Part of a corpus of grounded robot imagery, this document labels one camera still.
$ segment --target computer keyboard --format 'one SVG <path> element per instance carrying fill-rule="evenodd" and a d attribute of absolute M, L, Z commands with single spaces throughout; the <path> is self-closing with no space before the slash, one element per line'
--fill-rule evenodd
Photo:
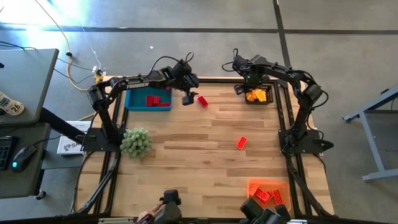
<path fill-rule="evenodd" d="M 17 141 L 17 137 L 0 137 L 0 170 L 8 168 Z"/>

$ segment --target gray desk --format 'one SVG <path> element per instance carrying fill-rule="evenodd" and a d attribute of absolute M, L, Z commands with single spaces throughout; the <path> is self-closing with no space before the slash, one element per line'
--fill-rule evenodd
<path fill-rule="evenodd" d="M 21 128 L 0 128 L 0 135 L 19 138 L 12 155 L 14 157 L 20 148 L 48 138 L 49 131 L 48 124 L 31 124 Z M 12 166 L 8 170 L 0 170 L 0 198 L 27 197 L 39 193 L 43 171 L 38 170 L 42 165 L 45 144 L 45 141 L 36 144 L 38 150 L 24 171 L 14 172 Z"/>
<path fill-rule="evenodd" d="M 0 126 L 38 122 L 58 49 L 0 50 L 0 91 L 24 104 L 19 116 L 0 116 Z"/>

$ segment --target person's hand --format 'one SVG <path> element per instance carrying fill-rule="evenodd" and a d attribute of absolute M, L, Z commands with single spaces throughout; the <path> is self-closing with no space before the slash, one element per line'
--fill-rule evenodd
<path fill-rule="evenodd" d="M 155 207 L 153 207 L 151 210 L 141 212 L 141 214 L 139 214 L 139 216 L 138 216 L 137 222 L 140 221 L 142 218 L 144 218 L 144 217 L 145 217 L 146 215 L 148 215 L 148 214 L 151 214 L 151 215 L 153 215 L 154 217 L 156 217 L 156 216 L 160 213 L 160 211 L 162 211 L 163 207 L 164 207 L 163 201 L 160 201 L 160 202 L 159 202 L 157 205 L 155 205 Z"/>

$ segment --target blue tray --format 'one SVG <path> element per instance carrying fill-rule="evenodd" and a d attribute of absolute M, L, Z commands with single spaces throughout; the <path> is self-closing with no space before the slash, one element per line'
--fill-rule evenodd
<path fill-rule="evenodd" d="M 160 103 L 170 103 L 170 106 L 146 106 L 147 95 L 159 96 Z M 131 111 L 169 111 L 172 109 L 172 90 L 157 90 L 151 87 L 129 90 L 124 107 Z"/>

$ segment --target white cable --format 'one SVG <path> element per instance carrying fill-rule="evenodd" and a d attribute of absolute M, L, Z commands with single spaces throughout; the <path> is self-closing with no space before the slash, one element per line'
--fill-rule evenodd
<path fill-rule="evenodd" d="M 67 41 L 67 44 L 68 44 L 68 52 L 70 52 L 69 41 L 68 41 L 66 35 L 63 33 L 61 27 L 57 24 L 57 22 L 55 22 L 55 20 L 50 16 L 50 14 L 43 8 L 43 6 L 42 6 L 37 0 L 35 0 L 35 2 L 43 9 L 43 11 L 49 16 L 49 18 L 51 18 L 51 20 L 55 23 L 55 25 L 57 25 L 58 29 L 60 29 L 60 31 L 61 31 L 63 37 L 64 37 L 65 40 Z"/>
<path fill-rule="evenodd" d="M 79 22 L 80 22 L 80 27 L 83 29 L 83 35 L 85 37 L 85 40 L 86 40 L 87 44 L 90 46 L 91 51 L 94 53 L 95 59 L 97 59 L 97 62 L 99 64 L 98 68 L 101 68 L 101 62 L 100 62 L 100 60 L 98 60 L 97 53 L 94 51 L 93 46 L 91 45 L 90 41 L 87 40 L 86 31 L 85 31 L 85 28 L 83 27 L 83 24 L 81 23 L 81 20 L 79 20 Z"/>

